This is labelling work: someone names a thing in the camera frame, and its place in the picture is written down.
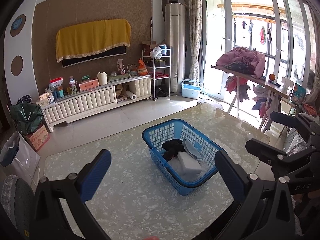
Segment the white foam sponge block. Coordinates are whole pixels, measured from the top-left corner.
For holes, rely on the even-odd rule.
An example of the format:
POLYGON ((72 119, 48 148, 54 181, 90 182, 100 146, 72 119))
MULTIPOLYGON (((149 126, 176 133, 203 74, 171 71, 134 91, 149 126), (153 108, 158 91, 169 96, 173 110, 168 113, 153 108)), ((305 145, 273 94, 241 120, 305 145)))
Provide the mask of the white foam sponge block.
POLYGON ((199 174, 202 171, 200 163, 187 152, 179 152, 177 155, 184 174, 199 174))

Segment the light blue cloth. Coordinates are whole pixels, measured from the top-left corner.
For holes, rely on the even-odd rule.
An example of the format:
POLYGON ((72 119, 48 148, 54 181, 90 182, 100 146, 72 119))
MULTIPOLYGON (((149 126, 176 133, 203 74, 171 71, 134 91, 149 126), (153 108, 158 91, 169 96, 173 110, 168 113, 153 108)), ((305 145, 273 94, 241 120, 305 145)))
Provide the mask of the light blue cloth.
POLYGON ((203 155, 189 140, 187 139, 183 140, 182 144, 186 152, 189 153, 194 159, 196 159, 201 166, 204 165, 204 163, 207 163, 203 155))

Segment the blue plastic basket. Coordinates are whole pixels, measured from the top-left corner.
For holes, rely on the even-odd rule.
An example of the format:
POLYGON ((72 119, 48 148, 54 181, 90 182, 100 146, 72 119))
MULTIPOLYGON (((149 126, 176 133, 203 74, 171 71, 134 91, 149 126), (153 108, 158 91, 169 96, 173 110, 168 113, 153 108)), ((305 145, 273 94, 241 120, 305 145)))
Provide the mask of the blue plastic basket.
POLYGON ((215 154, 222 148, 184 120, 151 126, 143 131, 142 138, 154 163, 182 196, 217 172, 215 154))

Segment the black plush toy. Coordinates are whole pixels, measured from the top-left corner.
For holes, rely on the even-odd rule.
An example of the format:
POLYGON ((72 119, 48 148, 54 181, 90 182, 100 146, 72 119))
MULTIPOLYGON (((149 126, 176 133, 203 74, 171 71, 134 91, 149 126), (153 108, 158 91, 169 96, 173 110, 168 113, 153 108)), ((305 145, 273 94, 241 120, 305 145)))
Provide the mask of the black plush toy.
POLYGON ((179 152, 186 152, 180 139, 168 140, 162 144, 162 148, 165 150, 163 153, 165 161, 170 161, 172 158, 177 157, 179 152))

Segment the white quilted cloth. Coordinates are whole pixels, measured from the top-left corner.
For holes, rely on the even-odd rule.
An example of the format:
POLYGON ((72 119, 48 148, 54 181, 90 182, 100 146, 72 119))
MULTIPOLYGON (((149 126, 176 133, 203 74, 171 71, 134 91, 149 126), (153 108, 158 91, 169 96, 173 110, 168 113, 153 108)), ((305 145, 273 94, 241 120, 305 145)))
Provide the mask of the white quilted cloth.
POLYGON ((186 182, 196 181, 210 170, 210 166, 202 160, 197 161, 195 168, 191 169, 184 168, 178 157, 172 158, 168 164, 186 182))

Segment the orange fruit on board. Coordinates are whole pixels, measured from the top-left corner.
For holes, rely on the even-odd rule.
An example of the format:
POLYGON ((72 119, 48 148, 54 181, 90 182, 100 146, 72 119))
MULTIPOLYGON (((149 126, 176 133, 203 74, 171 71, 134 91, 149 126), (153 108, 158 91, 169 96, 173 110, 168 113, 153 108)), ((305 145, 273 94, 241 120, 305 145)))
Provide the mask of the orange fruit on board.
POLYGON ((276 79, 276 76, 275 76, 274 74, 270 74, 270 75, 269 75, 269 79, 272 80, 272 81, 274 81, 274 80, 276 79))

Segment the light blue storage box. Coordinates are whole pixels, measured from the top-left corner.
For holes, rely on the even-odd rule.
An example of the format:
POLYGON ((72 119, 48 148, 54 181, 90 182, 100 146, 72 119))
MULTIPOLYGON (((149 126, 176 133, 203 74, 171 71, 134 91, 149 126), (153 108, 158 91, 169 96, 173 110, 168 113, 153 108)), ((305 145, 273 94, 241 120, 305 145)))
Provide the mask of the light blue storage box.
POLYGON ((184 79, 181 84, 182 97, 198 99, 203 91, 203 84, 200 81, 184 79))

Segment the green plastic bag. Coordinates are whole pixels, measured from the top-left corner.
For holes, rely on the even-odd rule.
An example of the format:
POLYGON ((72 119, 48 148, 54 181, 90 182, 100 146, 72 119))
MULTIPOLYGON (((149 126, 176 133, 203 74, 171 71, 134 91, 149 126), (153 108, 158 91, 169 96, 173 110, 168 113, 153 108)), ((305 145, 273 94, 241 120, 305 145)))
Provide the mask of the green plastic bag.
POLYGON ((34 133, 42 124, 43 114, 41 107, 37 104, 24 102, 20 105, 12 105, 9 107, 9 112, 17 130, 22 135, 34 133))

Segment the pink drawer box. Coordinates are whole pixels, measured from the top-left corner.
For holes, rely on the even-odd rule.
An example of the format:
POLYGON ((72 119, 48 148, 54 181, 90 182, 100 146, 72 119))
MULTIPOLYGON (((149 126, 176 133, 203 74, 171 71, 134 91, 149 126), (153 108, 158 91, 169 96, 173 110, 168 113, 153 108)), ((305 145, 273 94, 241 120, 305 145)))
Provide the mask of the pink drawer box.
POLYGON ((80 83, 79 89, 80 89, 80 91, 84 91, 84 90, 93 89, 98 86, 99 86, 99 80, 93 79, 93 80, 83 81, 82 83, 80 83))

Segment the white metal shelf rack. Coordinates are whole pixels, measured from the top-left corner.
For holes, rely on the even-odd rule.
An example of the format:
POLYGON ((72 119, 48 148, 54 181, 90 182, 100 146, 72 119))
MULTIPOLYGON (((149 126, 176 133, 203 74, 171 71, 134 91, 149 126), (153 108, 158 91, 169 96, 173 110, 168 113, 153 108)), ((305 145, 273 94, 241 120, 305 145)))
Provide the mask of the white metal shelf rack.
POLYGON ((169 97, 171 93, 171 48, 167 45, 142 49, 142 60, 151 76, 151 96, 169 97))

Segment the paper towel roll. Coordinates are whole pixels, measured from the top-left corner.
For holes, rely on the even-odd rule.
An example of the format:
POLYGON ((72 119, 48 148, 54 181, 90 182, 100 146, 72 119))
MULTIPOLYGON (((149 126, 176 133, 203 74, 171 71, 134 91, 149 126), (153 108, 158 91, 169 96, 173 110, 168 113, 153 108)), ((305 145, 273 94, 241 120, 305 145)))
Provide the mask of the paper towel roll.
POLYGON ((137 96, 136 94, 132 93, 131 91, 127 90, 126 95, 131 99, 131 100, 136 100, 137 96))

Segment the orange bag on cabinet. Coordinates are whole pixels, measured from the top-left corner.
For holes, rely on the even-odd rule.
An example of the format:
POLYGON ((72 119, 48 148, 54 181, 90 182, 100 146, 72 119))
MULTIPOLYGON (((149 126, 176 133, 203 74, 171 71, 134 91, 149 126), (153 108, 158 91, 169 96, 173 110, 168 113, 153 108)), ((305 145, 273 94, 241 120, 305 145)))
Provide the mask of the orange bag on cabinet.
POLYGON ((140 76, 147 75, 148 70, 147 70, 147 67, 146 67, 144 61, 142 59, 139 59, 138 63, 139 63, 139 66, 137 68, 138 75, 140 75, 140 76))

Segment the cream plastic canister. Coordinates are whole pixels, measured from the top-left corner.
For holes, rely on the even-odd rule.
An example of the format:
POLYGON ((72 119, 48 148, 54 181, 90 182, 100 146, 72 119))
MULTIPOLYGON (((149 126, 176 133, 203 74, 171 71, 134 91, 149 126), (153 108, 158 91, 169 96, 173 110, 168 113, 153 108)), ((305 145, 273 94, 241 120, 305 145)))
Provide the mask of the cream plastic canister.
POLYGON ((108 83, 106 72, 98 72, 97 79, 99 81, 100 86, 106 85, 108 83))

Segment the silver standing air conditioner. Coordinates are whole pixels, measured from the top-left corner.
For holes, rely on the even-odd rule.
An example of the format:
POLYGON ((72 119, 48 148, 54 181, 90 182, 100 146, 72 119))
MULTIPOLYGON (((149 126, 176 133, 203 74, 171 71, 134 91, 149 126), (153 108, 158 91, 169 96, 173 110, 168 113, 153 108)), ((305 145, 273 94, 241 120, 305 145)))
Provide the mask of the silver standing air conditioner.
POLYGON ((165 42, 170 48, 170 92, 181 94, 185 77, 185 5, 168 3, 165 6, 165 42))

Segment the yellow TV cover cloth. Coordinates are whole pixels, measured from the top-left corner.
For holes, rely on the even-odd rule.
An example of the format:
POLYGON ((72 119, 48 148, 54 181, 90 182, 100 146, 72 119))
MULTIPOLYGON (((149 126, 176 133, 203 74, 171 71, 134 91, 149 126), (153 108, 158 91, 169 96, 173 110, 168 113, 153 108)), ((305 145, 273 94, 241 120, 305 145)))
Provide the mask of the yellow TV cover cloth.
POLYGON ((126 19, 76 24, 57 32, 56 61, 93 56, 130 43, 131 25, 126 19))

